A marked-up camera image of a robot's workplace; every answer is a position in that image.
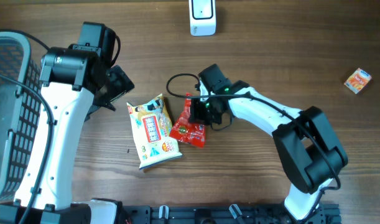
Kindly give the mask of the red candy bag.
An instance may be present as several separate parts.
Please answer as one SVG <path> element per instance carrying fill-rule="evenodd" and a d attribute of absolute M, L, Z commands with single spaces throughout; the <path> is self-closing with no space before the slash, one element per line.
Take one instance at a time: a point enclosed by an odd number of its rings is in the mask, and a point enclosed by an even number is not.
<path fill-rule="evenodd" d="M 186 98 L 183 111 L 169 134 L 179 142 L 203 148 L 206 141 L 206 129 L 203 124 L 190 122 L 191 99 Z"/>

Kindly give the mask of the white yellow wet wipes pack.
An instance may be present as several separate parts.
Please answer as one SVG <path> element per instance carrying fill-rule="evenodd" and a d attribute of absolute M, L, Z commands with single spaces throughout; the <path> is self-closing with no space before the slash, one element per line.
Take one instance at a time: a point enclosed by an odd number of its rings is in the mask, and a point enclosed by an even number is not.
<path fill-rule="evenodd" d="M 182 157 L 177 140 L 170 137 L 173 124 L 162 94 L 142 105 L 128 103 L 127 109 L 140 170 Z"/>

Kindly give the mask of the orange tissue pack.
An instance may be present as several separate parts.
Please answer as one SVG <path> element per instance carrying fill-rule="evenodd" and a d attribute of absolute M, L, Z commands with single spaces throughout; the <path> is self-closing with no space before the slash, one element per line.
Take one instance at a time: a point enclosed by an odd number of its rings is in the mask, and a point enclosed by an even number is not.
<path fill-rule="evenodd" d="M 344 82 L 354 94 L 360 93 L 372 80 L 372 76 L 361 68 L 357 68 Z"/>

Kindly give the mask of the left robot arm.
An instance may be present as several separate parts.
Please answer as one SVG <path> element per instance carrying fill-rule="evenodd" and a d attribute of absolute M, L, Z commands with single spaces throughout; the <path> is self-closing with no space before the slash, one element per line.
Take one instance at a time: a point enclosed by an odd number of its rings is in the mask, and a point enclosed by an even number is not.
<path fill-rule="evenodd" d="M 72 200 L 84 122 L 134 88 L 116 65 L 119 37 L 84 22 L 77 43 L 48 47 L 40 65 L 32 40 L 0 30 L 0 223 L 124 223 L 120 201 Z"/>

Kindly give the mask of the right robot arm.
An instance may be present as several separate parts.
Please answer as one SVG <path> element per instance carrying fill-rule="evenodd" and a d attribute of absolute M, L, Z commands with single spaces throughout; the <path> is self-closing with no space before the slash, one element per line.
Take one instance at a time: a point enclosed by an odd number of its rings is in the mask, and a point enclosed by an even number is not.
<path fill-rule="evenodd" d="M 231 83 L 213 64 L 196 76 L 199 96 L 192 99 L 190 121 L 221 124 L 227 113 L 270 135 L 287 178 L 291 182 L 284 207 L 303 223 L 317 211 L 327 190 L 341 187 L 338 174 L 348 164 L 341 142 L 325 113 L 284 106 L 258 93 L 244 81 Z"/>

